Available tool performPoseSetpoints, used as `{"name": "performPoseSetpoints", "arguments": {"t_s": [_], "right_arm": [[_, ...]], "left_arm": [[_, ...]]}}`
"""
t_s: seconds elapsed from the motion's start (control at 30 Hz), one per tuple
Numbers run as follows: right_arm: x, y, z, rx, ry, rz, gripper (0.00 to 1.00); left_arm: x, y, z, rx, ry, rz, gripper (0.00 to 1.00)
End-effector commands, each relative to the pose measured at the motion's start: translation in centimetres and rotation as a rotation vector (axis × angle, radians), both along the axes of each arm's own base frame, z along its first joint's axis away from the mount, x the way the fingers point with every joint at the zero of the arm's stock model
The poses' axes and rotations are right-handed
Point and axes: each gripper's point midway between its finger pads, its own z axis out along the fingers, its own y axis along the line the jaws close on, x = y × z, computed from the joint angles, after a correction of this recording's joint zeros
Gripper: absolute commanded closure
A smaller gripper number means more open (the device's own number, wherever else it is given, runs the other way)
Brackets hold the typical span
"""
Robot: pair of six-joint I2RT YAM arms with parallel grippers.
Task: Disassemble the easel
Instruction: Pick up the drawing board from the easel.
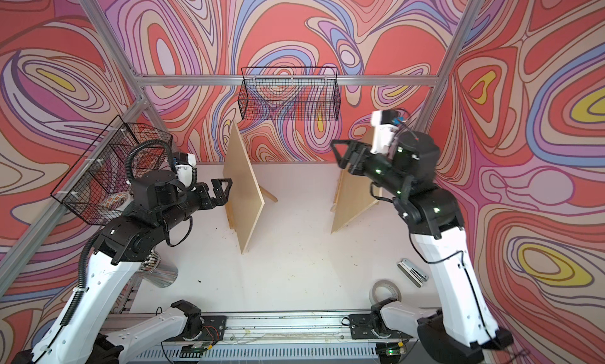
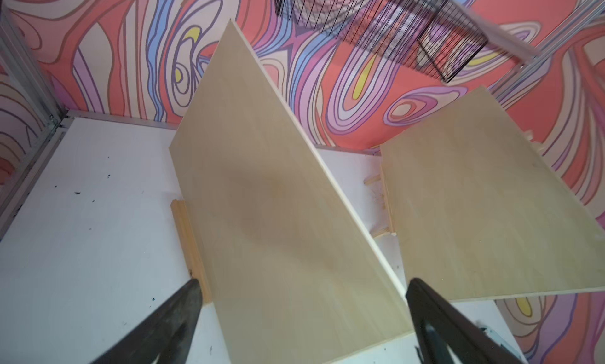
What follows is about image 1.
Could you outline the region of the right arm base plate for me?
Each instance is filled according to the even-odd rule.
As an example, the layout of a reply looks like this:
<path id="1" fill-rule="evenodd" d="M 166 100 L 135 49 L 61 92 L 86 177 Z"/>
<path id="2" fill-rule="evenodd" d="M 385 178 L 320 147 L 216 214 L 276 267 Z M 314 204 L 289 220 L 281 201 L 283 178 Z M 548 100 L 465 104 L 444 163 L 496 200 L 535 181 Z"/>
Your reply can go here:
<path id="1" fill-rule="evenodd" d="M 350 330 L 353 340 L 403 340 L 408 341 L 412 336 L 397 330 L 391 330 L 373 313 L 352 314 L 341 320 L 343 326 Z"/>

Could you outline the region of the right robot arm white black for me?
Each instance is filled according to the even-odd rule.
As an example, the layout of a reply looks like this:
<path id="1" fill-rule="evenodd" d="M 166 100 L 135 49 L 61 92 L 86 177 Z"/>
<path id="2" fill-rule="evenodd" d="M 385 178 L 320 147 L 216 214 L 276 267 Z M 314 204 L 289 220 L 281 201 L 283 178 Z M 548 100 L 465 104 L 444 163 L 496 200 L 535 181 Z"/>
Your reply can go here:
<path id="1" fill-rule="evenodd" d="M 396 298 L 375 303 L 379 330 L 417 338 L 439 363 L 480 363 L 486 350 L 509 348 L 511 332 L 498 325 L 481 293 L 458 201 L 434 181 L 440 149 L 433 139 L 403 131 L 377 151 L 357 140 L 333 140 L 331 148 L 338 167 L 391 193 L 386 201 L 406 223 L 416 254 L 429 265 L 441 302 L 435 310 Z"/>

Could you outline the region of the plywood board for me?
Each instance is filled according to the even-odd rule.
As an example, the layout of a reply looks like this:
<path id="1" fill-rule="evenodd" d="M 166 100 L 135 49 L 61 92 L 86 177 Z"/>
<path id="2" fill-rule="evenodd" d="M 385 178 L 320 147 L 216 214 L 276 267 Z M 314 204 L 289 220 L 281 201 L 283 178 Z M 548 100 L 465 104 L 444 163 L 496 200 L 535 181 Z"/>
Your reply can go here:
<path id="1" fill-rule="evenodd" d="M 365 176 L 355 176 L 346 170 L 341 170 L 343 182 L 337 207 L 333 212 L 331 233 L 336 233 L 357 217 L 378 204 L 378 200 L 370 195 L 371 179 Z"/>
<path id="2" fill-rule="evenodd" d="M 237 124 L 233 124 L 231 128 L 223 175 L 233 181 L 227 206 L 231 212 L 233 229 L 243 255 L 248 250 L 253 232 L 265 206 L 265 200 Z"/>

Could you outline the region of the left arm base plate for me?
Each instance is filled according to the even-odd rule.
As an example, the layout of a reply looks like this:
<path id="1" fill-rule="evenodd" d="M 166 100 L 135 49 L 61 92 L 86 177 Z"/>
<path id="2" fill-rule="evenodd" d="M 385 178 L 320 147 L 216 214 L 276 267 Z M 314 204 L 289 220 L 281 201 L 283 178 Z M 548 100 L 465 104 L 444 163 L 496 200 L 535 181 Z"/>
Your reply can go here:
<path id="1" fill-rule="evenodd" d="M 224 338 L 226 322 L 225 315 L 203 315 L 197 319 L 189 318 L 185 323 L 184 331 L 169 338 L 167 342 L 217 343 Z"/>

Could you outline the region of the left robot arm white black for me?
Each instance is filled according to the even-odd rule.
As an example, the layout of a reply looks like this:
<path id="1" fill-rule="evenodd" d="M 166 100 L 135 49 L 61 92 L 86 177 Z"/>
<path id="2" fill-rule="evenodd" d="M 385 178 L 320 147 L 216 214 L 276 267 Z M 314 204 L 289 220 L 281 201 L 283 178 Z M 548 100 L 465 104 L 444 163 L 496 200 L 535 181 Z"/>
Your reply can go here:
<path id="1" fill-rule="evenodd" d="M 123 288 L 156 246 L 173 247 L 171 229 L 192 223 L 197 211 L 225 206 L 233 186 L 230 178 L 198 182 L 194 165 L 185 175 L 187 163 L 175 160 L 171 146 L 162 140 L 134 147 L 124 168 L 132 202 L 86 242 L 68 304 L 34 348 L 15 355 L 15 363 L 127 363 L 166 340 L 196 341 L 208 331 L 201 310 L 178 300 L 128 329 L 101 332 Z"/>

